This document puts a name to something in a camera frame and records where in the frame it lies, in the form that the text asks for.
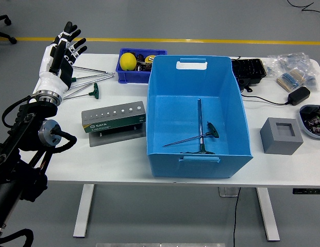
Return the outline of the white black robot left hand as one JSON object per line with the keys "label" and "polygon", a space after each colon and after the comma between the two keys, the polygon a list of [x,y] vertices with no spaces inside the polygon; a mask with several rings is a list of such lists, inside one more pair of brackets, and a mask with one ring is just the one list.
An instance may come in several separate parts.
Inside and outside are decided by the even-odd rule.
{"label": "white black robot left hand", "polygon": [[81,30],[72,22],[67,22],[64,30],[46,47],[39,70],[38,90],[49,90],[62,95],[72,84],[73,65],[77,58],[87,50],[86,39],[72,41]]}

